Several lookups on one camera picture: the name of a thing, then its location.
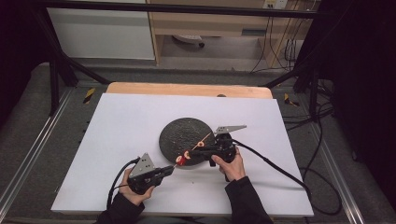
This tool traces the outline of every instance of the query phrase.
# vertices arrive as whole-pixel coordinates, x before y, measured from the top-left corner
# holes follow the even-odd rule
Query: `round black object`
[[[176,163],[187,149],[193,149],[205,136],[205,146],[215,143],[215,135],[207,124],[191,118],[176,119],[163,128],[160,135],[160,149],[166,159]],[[191,166],[203,162],[203,158],[191,158],[184,165]]]

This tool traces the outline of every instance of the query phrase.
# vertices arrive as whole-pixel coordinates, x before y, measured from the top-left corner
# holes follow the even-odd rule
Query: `hand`
[[[246,176],[244,163],[239,153],[239,149],[236,147],[235,158],[232,162],[228,163],[224,161],[221,157],[212,155],[212,160],[220,167],[219,170],[227,175],[230,181],[239,180],[240,178]]]
[[[132,169],[126,169],[124,172],[124,176],[122,178],[122,181],[120,183],[120,186],[122,185],[128,185],[128,176],[132,172]],[[140,195],[131,190],[129,186],[124,186],[119,188],[119,193],[121,193],[126,199],[128,199],[129,202],[133,203],[136,206],[139,206],[143,201],[146,199],[149,199],[151,197],[151,193],[154,190],[154,186],[150,187],[148,190],[146,190],[145,194]]]

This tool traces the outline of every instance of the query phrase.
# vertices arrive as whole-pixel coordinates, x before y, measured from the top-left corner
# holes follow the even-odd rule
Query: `white board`
[[[170,165],[160,151],[159,137],[168,123],[180,118],[199,119],[213,131],[219,126],[246,124],[246,129],[231,133],[233,139],[256,149],[301,180],[276,100],[105,93],[51,210],[66,214],[104,211],[120,168],[145,152],[155,166]],[[246,173],[271,217],[313,216],[302,187],[253,153],[240,150]],[[176,168],[145,201],[144,213],[231,214],[224,190],[227,184],[224,175],[208,161]]]
[[[88,1],[146,4],[145,0]],[[62,49],[70,57],[154,60],[147,12],[70,8],[48,11]]]

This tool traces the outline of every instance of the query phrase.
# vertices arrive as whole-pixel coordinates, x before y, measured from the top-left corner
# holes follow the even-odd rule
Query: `sleeve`
[[[113,204],[110,209],[101,213],[96,220],[96,224],[131,224],[143,212],[145,205],[141,203],[139,206],[131,203],[122,194],[118,193],[114,197]]]
[[[273,223],[247,176],[232,181],[225,190],[233,210],[233,223]]]

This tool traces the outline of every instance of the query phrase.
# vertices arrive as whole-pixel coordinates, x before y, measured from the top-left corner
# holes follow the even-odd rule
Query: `white cabinet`
[[[154,60],[147,12],[49,8],[49,15],[70,57]]]

